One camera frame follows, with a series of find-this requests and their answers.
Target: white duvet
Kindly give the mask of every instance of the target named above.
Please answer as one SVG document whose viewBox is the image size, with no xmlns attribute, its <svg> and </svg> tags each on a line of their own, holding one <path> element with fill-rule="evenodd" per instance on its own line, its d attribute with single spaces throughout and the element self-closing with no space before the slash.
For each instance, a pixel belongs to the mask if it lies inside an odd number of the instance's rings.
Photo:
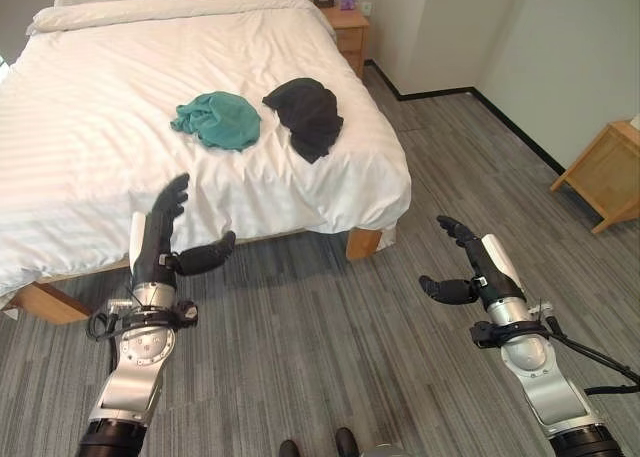
<svg viewBox="0 0 640 457">
<path fill-rule="evenodd" d="M 227 229 L 382 229 L 408 208 L 403 150 L 307 0 L 83 4 L 41 11 L 31 32 L 0 85 L 0 296 L 122 259 L 132 213 L 182 172 L 177 251 Z M 344 118 L 313 165 L 261 103 L 296 77 L 322 82 Z M 170 128 L 177 105 L 216 90 L 255 107 L 257 144 L 207 149 Z"/>
</svg>

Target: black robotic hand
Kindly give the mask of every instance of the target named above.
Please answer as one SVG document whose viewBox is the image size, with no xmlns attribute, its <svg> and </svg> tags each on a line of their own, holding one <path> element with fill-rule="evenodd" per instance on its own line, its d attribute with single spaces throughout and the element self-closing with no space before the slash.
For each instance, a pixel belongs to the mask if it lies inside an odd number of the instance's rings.
<svg viewBox="0 0 640 457">
<path fill-rule="evenodd" d="M 465 249 L 474 270 L 470 280 L 445 280 L 437 282 L 423 275 L 422 289 L 434 300 L 444 304 L 463 305 L 482 299 L 485 309 L 504 297 L 520 297 L 524 294 L 511 277 L 498 269 L 482 240 L 466 225 L 446 215 L 437 217 L 440 227 L 447 231 L 456 244 Z"/>
<path fill-rule="evenodd" d="M 176 276 L 196 275 L 222 265 L 233 251 L 235 234 L 227 232 L 221 240 L 184 251 L 171 252 L 173 221 L 184 212 L 189 174 L 173 179 L 160 192 L 146 215 L 140 254 L 133 265 L 132 287 L 156 282 L 176 287 Z"/>
</svg>

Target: white wall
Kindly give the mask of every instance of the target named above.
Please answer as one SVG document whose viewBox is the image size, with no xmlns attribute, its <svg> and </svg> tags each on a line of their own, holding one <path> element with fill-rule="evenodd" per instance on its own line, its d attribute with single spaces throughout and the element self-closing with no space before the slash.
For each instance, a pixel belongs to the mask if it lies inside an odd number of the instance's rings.
<svg viewBox="0 0 640 457">
<path fill-rule="evenodd" d="M 640 0 L 520 0 L 479 90 L 567 167 L 640 111 Z"/>
<path fill-rule="evenodd" d="M 53 0 L 0 0 L 0 55 L 7 62 L 15 62 L 22 52 L 32 17 L 51 5 Z"/>
<path fill-rule="evenodd" d="M 379 27 L 374 35 L 373 56 L 400 93 L 411 85 L 409 65 L 427 0 L 380 0 Z"/>
<path fill-rule="evenodd" d="M 427 0 L 400 92 L 475 86 L 513 1 Z"/>
</svg>

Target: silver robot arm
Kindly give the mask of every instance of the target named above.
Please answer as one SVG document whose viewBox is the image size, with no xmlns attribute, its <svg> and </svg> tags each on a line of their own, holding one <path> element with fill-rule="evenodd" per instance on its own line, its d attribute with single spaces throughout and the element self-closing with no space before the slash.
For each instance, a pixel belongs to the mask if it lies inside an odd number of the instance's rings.
<svg viewBox="0 0 640 457">
<path fill-rule="evenodd" d="M 445 304 L 482 301 L 491 321 L 477 322 L 471 328 L 472 339 L 480 348 L 500 348 L 502 360 L 520 381 L 527 403 L 558 457 L 622 456 L 585 393 L 566 379 L 557 365 L 548 339 L 566 336 L 557 330 L 551 305 L 527 307 L 518 274 L 494 235 L 479 239 L 450 217 L 440 216 L 438 221 L 465 249 L 475 275 L 470 280 L 444 282 L 422 276 L 424 291 Z M 626 375 L 637 378 L 632 372 Z"/>
<path fill-rule="evenodd" d="M 486 235 L 482 244 L 498 270 L 522 289 L 518 274 L 496 236 Z M 551 315 L 550 304 L 542 307 L 529 310 L 522 298 L 505 297 L 490 304 L 487 313 L 494 325 L 505 327 L 514 322 L 535 322 L 542 316 L 541 311 Z M 603 425 L 584 393 L 562 375 L 553 345 L 546 338 L 539 334 L 521 335 L 507 340 L 500 349 L 503 362 L 522 384 L 527 402 L 547 438 L 577 427 Z"/>
<path fill-rule="evenodd" d="M 118 359 L 91 411 L 76 457 L 138 456 L 161 395 L 162 370 L 174 349 L 176 332 L 198 322 L 197 306 L 176 298 L 176 274 L 212 270 L 233 251 L 233 232 L 181 254 L 171 251 L 173 222 L 184 211 L 188 181 L 187 174 L 176 177 L 148 214 L 134 214 L 129 246 L 131 299 L 111 300 L 108 317 L 96 314 L 89 320 L 88 333 L 93 338 L 117 341 Z M 99 315 L 105 331 L 97 335 Z"/>
</svg>

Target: foot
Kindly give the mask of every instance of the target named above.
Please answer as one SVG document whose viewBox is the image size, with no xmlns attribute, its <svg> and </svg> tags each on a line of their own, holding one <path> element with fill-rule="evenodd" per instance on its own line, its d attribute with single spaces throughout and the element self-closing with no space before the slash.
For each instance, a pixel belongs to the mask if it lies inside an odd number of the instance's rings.
<svg viewBox="0 0 640 457">
<path fill-rule="evenodd" d="M 280 452 L 278 457 L 300 457 L 298 446 L 292 440 L 285 440 L 280 444 Z"/>
<path fill-rule="evenodd" d="M 342 427 L 336 432 L 336 448 L 340 457 L 359 457 L 360 450 L 356 439 L 349 429 Z"/>
</svg>

